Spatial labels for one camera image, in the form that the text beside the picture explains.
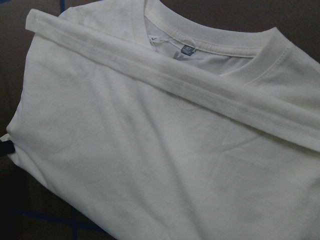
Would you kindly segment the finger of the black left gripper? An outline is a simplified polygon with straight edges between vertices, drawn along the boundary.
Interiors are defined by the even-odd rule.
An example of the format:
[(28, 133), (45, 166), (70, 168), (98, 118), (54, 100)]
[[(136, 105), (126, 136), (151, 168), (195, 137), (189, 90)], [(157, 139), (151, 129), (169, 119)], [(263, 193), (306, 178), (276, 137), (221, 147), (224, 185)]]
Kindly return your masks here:
[(0, 142), (0, 156), (6, 156), (13, 153), (13, 142), (11, 140)]

